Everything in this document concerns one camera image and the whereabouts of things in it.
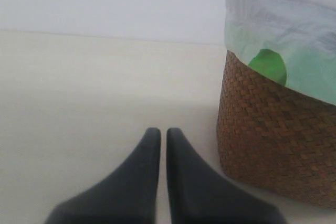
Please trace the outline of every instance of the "trash bag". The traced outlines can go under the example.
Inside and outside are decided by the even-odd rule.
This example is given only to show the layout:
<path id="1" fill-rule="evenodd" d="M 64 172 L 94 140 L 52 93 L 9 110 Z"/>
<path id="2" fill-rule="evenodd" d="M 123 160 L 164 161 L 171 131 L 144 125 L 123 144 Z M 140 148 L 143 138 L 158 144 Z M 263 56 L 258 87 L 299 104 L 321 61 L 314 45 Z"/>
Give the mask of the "trash bag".
<path id="1" fill-rule="evenodd" d="M 336 0 L 226 0 L 225 44 L 265 77 L 336 105 Z"/>

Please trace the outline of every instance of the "green object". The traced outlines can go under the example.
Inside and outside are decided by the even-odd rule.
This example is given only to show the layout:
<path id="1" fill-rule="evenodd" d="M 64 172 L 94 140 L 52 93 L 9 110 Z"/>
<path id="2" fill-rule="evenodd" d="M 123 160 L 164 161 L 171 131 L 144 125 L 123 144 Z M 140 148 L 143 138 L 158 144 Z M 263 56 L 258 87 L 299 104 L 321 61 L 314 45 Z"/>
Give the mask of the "green object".
<path id="1" fill-rule="evenodd" d="M 272 81 L 281 85 L 286 84 L 286 65 L 281 55 L 277 52 L 270 49 L 262 49 L 248 66 Z"/>

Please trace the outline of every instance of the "wall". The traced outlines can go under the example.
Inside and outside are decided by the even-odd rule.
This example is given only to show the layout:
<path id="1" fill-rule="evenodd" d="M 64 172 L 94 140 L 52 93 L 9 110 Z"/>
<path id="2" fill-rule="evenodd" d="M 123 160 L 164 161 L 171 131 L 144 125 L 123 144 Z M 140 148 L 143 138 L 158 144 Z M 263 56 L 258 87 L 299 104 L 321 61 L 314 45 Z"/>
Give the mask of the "wall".
<path id="1" fill-rule="evenodd" d="M 224 0 L 0 0 L 0 29 L 222 44 Z"/>

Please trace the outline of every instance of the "woven basket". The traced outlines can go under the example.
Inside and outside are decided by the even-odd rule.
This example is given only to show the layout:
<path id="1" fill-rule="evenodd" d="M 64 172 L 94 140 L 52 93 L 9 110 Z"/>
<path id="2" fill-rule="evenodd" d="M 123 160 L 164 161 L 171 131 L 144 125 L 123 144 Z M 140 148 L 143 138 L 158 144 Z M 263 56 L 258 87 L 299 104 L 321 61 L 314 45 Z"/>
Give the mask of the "woven basket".
<path id="1" fill-rule="evenodd" d="M 241 182 L 336 208 L 336 106 L 285 88 L 228 52 L 218 150 Z"/>

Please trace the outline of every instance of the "white plastic bag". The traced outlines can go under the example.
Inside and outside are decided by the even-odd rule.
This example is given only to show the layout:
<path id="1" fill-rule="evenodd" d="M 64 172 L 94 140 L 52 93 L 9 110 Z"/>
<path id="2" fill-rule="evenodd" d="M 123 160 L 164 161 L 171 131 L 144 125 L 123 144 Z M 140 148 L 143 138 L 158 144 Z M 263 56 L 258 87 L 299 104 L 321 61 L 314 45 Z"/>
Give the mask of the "white plastic bag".
<path id="1" fill-rule="evenodd" d="M 225 44 L 269 79 L 336 105 L 336 0 L 226 0 Z"/>

